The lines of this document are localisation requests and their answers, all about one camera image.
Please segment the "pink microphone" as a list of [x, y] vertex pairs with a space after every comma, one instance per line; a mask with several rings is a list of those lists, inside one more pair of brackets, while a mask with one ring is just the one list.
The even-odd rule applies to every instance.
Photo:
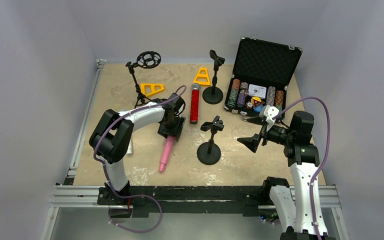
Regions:
[[170, 159], [170, 154], [172, 152], [175, 141], [176, 141], [175, 136], [171, 136], [171, 135], [167, 136], [164, 147], [163, 147], [162, 155], [159, 161], [158, 171], [160, 173], [163, 173], [167, 168], [167, 165]]

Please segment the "black round-base clip stand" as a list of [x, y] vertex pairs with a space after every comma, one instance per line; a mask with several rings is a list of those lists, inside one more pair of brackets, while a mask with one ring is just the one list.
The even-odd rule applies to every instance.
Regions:
[[220, 116], [216, 115], [212, 121], [204, 122], [200, 130], [203, 132], [210, 131], [211, 136], [207, 142], [202, 143], [196, 152], [198, 160], [204, 165], [214, 165], [221, 158], [221, 149], [215, 143], [214, 136], [218, 132], [224, 129], [224, 122], [220, 119]]

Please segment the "white microphone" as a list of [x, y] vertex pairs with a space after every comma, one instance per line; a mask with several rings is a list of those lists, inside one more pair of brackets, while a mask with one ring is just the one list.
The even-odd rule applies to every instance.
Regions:
[[129, 143], [128, 143], [126, 155], [131, 156], [132, 154], [133, 154], [133, 141], [132, 141], [132, 139], [130, 139]]

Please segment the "black tripod shock-mount stand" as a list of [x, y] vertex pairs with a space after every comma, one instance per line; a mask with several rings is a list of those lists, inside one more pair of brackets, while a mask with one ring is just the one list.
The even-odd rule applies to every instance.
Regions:
[[134, 84], [136, 93], [136, 100], [134, 103], [135, 109], [144, 106], [151, 101], [151, 99], [146, 95], [146, 91], [141, 87], [141, 84], [144, 83], [145, 72], [158, 67], [161, 61], [162, 57], [158, 52], [146, 50], [141, 52], [135, 60], [128, 61], [125, 64], [125, 67], [128, 69]]

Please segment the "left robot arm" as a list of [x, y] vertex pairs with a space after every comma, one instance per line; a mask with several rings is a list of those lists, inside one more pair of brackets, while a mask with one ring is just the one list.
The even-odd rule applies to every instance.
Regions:
[[158, 123], [157, 133], [167, 142], [180, 139], [186, 119], [181, 116], [185, 101], [173, 93], [169, 99], [152, 100], [146, 105], [122, 113], [106, 110], [89, 139], [93, 158], [103, 166], [105, 187], [117, 198], [131, 196], [123, 159], [136, 130]]

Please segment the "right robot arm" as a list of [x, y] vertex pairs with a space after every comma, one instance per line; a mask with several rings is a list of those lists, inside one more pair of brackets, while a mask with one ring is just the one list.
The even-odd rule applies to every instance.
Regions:
[[238, 141], [252, 152], [259, 145], [273, 142], [284, 147], [293, 179], [290, 188], [284, 178], [268, 177], [256, 196], [274, 204], [282, 226], [282, 240], [330, 240], [319, 195], [318, 170], [321, 166], [318, 148], [311, 143], [314, 116], [295, 111], [288, 128], [276, 126], [278, 108], [269, 106], [259, 114], [263, 121], [259, 133]]

